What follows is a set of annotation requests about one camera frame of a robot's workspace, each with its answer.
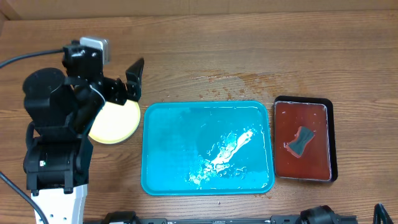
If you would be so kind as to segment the yellow plate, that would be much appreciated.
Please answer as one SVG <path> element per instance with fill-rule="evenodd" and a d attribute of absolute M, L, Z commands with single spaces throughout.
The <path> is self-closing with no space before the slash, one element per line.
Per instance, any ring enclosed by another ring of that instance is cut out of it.
<path fill-rule="evenodd" d="M 138 102 L 127 100 L 124 105 L 106 102 L 89 132 L 101 144 L 117 144 L 128 139 L 138 128 L 141 110 Z"/>

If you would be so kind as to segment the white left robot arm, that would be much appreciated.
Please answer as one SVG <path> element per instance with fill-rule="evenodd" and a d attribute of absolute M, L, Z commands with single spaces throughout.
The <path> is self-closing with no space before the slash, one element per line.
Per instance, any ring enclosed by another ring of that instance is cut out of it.
<path fill-rule="evenodd" d="M 105 50 L 72 42 L 61 49 L 63 70 L 43 68 L 22 86 L 31 117 L 23 168 L 38 223 L 81 223 L 93 145 L 88 133 L 107 103 L 141 97 L 144 59 L 126 70 L 126 81 L 103 74 Z"/>

